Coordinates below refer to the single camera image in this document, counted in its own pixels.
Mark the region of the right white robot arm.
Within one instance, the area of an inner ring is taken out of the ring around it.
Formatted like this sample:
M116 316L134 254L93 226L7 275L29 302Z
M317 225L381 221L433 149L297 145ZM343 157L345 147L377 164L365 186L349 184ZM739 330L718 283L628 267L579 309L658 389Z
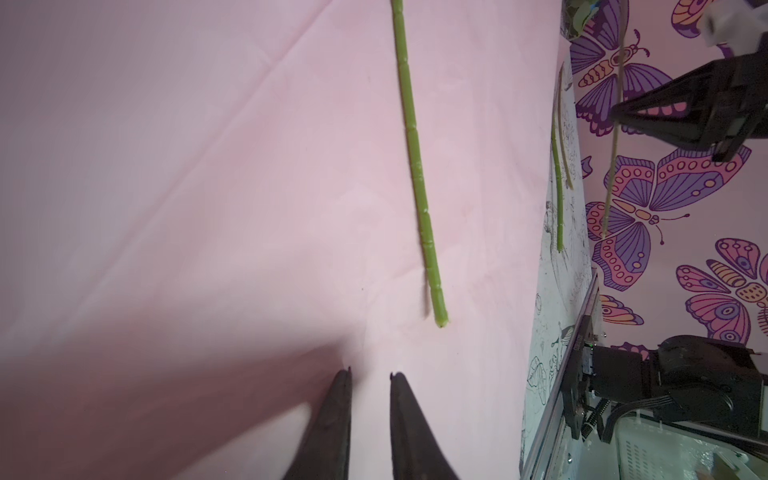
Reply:
M726 52L678 78L637 61L639 32L628 27L624 1L604 1L573 42L571 59L584 95L577 115L594 134L646 135L672 146L657 161L613 154L606 197L586 208L592 259L608 294L605 319L640 324L618 294L647 270L662 226L714 195L746 167L748 142L767 136L767 5L763 1L680 1L675 28ZM695 422L763 441L766 376L747 342L767 324L767 253L751 241L725 237L705 268L675 268L688 293L686 312L705 335L677 335L649 352L630 347L592 351L590 389L611 404L589 427L603 441L619 420L647 410L665 423Z

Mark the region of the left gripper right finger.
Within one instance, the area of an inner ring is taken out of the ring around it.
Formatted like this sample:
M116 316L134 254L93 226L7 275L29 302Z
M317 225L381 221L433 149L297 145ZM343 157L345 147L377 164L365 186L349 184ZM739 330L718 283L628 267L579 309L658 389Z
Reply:
M389 423L394 479L458 479L402 372L390 375Z

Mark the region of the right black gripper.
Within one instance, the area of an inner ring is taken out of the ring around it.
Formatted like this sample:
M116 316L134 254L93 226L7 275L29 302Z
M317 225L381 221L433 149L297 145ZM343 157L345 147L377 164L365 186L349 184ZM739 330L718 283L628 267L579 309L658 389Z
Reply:
M630 65L610 119L677 147L713 145L712 159L728 162L745 140L767 136L767 3L715 1L701 32L707 46L732 55L666 81L653 67Z

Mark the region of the pink purple wrapping paper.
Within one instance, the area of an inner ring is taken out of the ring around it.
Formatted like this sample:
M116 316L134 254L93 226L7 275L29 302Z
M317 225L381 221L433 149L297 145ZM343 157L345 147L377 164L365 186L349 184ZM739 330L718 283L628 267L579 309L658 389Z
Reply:
M463 479L514 479L556 1L408 1L449 323L387 1L1 5L1 475L279 479L341 369L350 475L404 373Z

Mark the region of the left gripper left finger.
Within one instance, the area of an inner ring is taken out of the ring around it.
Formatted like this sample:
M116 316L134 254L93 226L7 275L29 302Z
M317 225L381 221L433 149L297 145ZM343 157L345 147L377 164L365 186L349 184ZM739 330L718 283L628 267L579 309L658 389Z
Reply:
M352 373L340 370L284 479L345 480L349 474Z

